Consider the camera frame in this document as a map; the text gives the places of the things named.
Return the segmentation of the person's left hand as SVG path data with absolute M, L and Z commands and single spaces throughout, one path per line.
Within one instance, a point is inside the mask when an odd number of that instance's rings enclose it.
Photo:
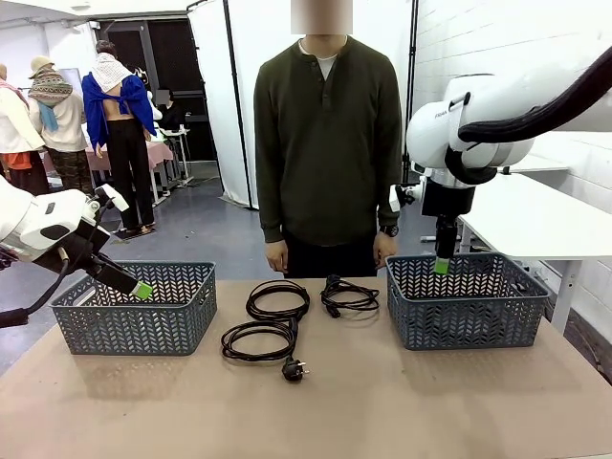
M 379 232 L 374 240 L 373 253 L 376 269 L 381 269 L 385 265 L 385 260 L 389 256 L 397 254 L 398 244 L 395 237 L 391 237 L 383 232 Z

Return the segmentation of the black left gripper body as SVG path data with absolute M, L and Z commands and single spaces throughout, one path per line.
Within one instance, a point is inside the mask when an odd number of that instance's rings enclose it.
M 52 224 L 40 231 L 43 238 L 53 242 L 51 247 L 35 259 L 35 264 L 54 273 L 60 273 L 62 258 L 60 249 L 68 256 L 67 274 L 84 270 L 92 277 L 108 277 L 112 272 L 112 260 L 101 249 L 110 239 L 110 233 L 104 228 L 94 227 L 85 220 L 80 220 L 76 230 L 62 224 Z

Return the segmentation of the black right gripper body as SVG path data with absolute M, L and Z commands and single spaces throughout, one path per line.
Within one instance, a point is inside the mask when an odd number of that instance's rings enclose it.
M 435 217 L 438 224 L 457 227 L 457 219 L 471 210 L 475 190 L 442 186 L 426 179 L 421 214 Z

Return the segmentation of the person's right hand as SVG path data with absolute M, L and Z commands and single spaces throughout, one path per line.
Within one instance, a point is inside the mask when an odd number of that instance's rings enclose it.
M 270 268 L 276 273 L 288 272 L 288 247 L 284 240 L 267 243 L 265 254 Z

